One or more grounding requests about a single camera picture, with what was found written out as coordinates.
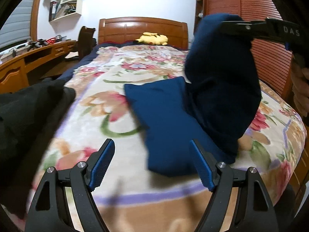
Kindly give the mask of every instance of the metal screw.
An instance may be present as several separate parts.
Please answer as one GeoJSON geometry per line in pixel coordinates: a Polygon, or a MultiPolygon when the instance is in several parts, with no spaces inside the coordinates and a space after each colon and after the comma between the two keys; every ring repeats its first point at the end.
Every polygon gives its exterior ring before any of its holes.
{"type": "Polygon", "coordinates": [[[46,171],[47,171],[48,173],[52,173],[54,170],[55,170],[54,167],[49,167],[46,171]]]}
{"type": "Polygon", "coordinates": [[[86,166],[86,162],[84,162],[84,161],[78,162],[78,163],[77,163],[77,166],[78,166],[79,168],[83,168],[83,167],[86,166]]]}
{"type": "Polygon", "coordinates": [[[249,171],[250,171],[251,173],[256,173],[256,172],[257,172],[257,169],[256,169],[255,167],[250,167],[250,168],[249,168],[249,171]]]}
{"type": "Polygon", "coordinates": [[[227,165],[224,162],[219,162],[218,167],[225,168],[227,165]]]}

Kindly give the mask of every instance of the navy blue cloth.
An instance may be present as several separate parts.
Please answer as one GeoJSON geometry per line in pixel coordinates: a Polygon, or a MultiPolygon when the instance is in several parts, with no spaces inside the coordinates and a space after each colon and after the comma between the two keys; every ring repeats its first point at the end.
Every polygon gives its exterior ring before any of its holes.
{"type": "Polygon", "coordinates": [[[196,173],[189,151],[193,138],[218,161],[234,161],[234,157],[220,150],[196,119],[185,111],[185,84],[184,78],[178,77],[124,86],[126,98],[146,130],[148,169],[166,176],[196,173]]]}
{"type": "Polygon", "coordinates": [[[248,128],[261,101],[251,54],[251,39],[219,32],[222,21],[238,15],[204,17],[185,62],[186,110],[226,154],[236,158],[237,140],[248,128]]]}

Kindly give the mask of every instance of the louvered door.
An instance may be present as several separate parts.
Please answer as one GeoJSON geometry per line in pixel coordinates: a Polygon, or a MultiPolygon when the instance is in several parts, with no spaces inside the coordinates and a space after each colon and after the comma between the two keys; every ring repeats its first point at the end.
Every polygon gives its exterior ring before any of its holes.
{"type": "MultiPolygon", "coordinates": [[[[222,12],[238,14],[248,21],[264,20],[266,17],[281,19],[271,0],[206,0],[205,15],[222,12]]],[[[282,95],[288,78],[291,52],[286,51],[283,45],[262,40],[254,40],[251,50],[259,78],[282,95]]]]}
{"type": "MultiPolygon", "coordinates": [[[[246,21],[264,20],[267,17],[281,19],[271,0],[241,0],[241,17],[246,21]]],[[[259,78],[282,95],[292,53],[286,51],[281,44],[257,39],[252,42],[251,51],[259,78]]]]}

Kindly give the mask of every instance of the pikachu plush toy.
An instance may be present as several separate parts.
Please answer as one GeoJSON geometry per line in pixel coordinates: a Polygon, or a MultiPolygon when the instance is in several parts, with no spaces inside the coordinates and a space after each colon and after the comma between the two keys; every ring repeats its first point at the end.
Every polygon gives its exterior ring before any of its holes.
{"type": "Polygon", "coordinates": [[[157,33],[144,32],[143,35],[136,39],[136,43],[167,45],[168,38],[165,35],[158,35],[157,33]]]}

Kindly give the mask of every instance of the human hand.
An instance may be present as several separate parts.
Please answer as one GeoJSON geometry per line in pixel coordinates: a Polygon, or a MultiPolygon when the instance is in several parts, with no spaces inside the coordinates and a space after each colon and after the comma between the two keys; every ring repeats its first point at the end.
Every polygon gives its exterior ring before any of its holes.
{"type": "Polygon", "coordinates": [[[299,113],[305,117],[309,112],[309,68],[301,68],[299,62],[303,62],[300,64],[302,67],[305,67],[303,58],[292,57],[291,62],[291,79],[293,82],[292,91],[294,93],[294,103],[297,107],[299,113]]]}

